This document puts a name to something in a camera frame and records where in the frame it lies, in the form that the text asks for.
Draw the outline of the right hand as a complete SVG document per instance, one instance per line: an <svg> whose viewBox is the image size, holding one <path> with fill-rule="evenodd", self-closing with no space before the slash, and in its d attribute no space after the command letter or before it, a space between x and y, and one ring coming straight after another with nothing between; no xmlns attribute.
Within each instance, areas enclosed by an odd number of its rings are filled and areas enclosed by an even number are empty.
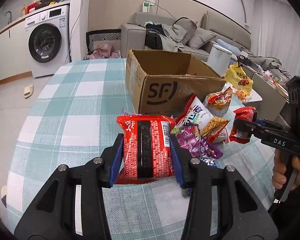
<svg viewBox="0 0 300 240"><path fill-rule="evenodd" d="M295 169L298 170L298 175L294 184L291 188L293 191L298 186L300 186L300 159L297 156L293 157L292 165ZM273 167L273 176L272 176L272 184L275 189L281 189L283 185L286 183L287 178L285 177L286 172L286 164L281 161L281 152L280 150L275 150L275 157L274 157L274 167Z"/></svg>

